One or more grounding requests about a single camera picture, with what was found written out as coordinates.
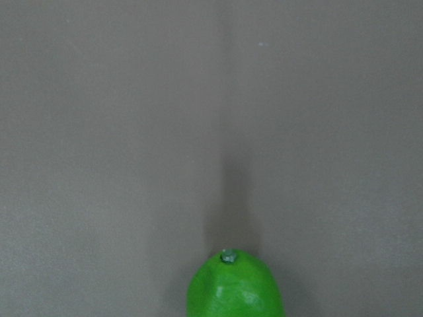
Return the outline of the green lime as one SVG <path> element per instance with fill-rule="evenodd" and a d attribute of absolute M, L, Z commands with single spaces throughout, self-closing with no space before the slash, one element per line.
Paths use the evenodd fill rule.
<path fill-rule="evenodd" d="M 282 295 L 270 268 L 239 249 L 224 249 L 193 276 L 187 316 L 285 316 Z"/>

